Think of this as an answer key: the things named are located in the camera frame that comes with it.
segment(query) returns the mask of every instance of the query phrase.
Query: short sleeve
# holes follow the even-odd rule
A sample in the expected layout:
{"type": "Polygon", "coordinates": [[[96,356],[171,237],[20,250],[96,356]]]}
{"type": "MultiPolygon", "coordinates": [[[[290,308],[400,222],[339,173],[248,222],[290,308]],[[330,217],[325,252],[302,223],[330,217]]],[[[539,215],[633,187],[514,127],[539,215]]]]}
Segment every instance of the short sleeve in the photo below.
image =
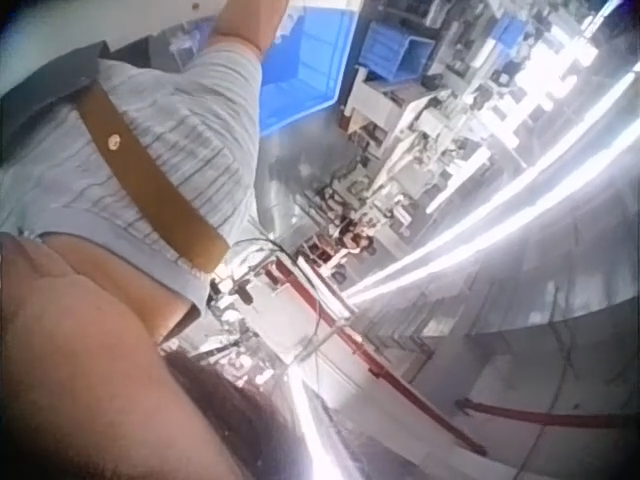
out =
{"type": "Polygon", "coordinates": [[[188,108],[214,130],[232,156],[257,159],[262,66],[253,52],[230,42],[213,45],[177,80],[176,91],[188,108]]]}

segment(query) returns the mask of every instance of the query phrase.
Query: red rail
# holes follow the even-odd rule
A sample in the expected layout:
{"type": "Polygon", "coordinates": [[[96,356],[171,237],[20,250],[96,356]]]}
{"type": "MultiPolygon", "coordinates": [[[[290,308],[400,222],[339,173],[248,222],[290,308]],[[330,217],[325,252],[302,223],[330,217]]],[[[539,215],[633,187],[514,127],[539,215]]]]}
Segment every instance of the red rail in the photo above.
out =
{"type": "Polygon", "coordinates": [[[484,403],[474,402],[468,398],[458,400],[456,405],[462,410],[470,410],[518,422],[534,423],[545,427],[609,429],[633,427],[634,425],[637,425],[638,422],[638,415],[633,414],[574,415],[531,412],[527,410],[516,410],[513,408],[487,405],[484,403]]]}
{"type": "MultiPolygon", "coordinates": [[[[300,296],[300,298],[302,298],[302,300],[312,311],[320,312],[320,318],[329,326],[329,328],[332,328],[336,324],[336,320],[331,316],[329,312],[326,311],[326,309],[322,307],[322,305],[318,307],[315,295],[310,292],[309,289],[307,289],[307,287],[298,279],[298,277],[296,277],[296,275],[291,271],[291,269],[289,269],[289,267],[287,267],[281,260],[276,260],[274,263],[274,267],[276,271],[278,271],[278,273],[282,275],[283,279],[289,285],[291,285],[294,291],[300,296]]],[[[322,279],[320,275],[318,275],[318,278],[321,281],[324,281],[324,279],[322,279]]],[[[330,285],[326,284],[326,282],[325,285],[330,290],[333,290],[333,288],[330,285]]],[[[417,395],[401,378],[390,371],[380,360],[378,360],[376,355],[371,353],[366,345],[364,345],[359,339],[357,339],[349,331],[348,328],[340,329],[336,336],[340,338],[344,343],[346,343],[351,351],[367,365],[367,367],[369,368],[369,372],[374,377],[387,382],[409,403],[411,403],[418,410],[428,416],[437,425],[442,427],[446,432],[451,434],[455,439],[460,441],[472,452],[482,456],[487,455],[487,450],[481,444],[473,440],[466,433],[453,425],[447,418],[434,410],[431,405],[429,405],[424,401],[424,399],[417,395]]]]}

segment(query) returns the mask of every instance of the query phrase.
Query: leather strap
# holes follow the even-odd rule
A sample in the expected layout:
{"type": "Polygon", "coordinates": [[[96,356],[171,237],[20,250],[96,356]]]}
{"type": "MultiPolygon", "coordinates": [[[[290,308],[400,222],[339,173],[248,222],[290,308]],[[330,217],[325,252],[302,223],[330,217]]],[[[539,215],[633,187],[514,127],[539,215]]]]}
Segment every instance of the leather strap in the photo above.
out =
{"type": "Polygon", "coordinates": [[[99,83],[79,97],[77,109],[113,175],[160,238],[196,269],[213,273],[229,245],[169,181],[99,83]]]}

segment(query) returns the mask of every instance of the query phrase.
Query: striped shirt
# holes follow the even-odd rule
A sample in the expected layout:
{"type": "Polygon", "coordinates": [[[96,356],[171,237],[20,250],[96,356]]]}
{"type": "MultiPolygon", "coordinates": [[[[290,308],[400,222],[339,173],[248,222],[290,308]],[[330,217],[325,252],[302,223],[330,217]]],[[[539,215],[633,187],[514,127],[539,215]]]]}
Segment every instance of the striped shirt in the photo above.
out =
{"type": "MultiPolygon", "coordinates": [[[[219,44],[181,74],[101,61],[98,79],[167,177],[233,243],[253,201],[262,79],[255,55],[219,44]]],[[[204,311],[208,279],[141,216],[72,104],[47,114],[0,169],[0,231],[79,236],[204,311]]]]}

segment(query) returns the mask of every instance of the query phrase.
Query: blue box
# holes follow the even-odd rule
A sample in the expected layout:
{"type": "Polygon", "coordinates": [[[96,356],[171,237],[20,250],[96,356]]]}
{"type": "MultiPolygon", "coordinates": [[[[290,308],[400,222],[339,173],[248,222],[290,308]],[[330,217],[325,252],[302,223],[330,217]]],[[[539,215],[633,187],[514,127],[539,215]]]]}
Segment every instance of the blue box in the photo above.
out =
{"type": "Polygon", "coordinates": [[[408,30],[373,22],[362,46],[360,63],[390,82],[422,75],[435,41],[408,30]]]}
{"type": "Polygon", "coordinates": [[[336,102],[357,13],[306,7],[289,35],[267,52],[260,92],[260,132],[285,125],[336,102]]]}

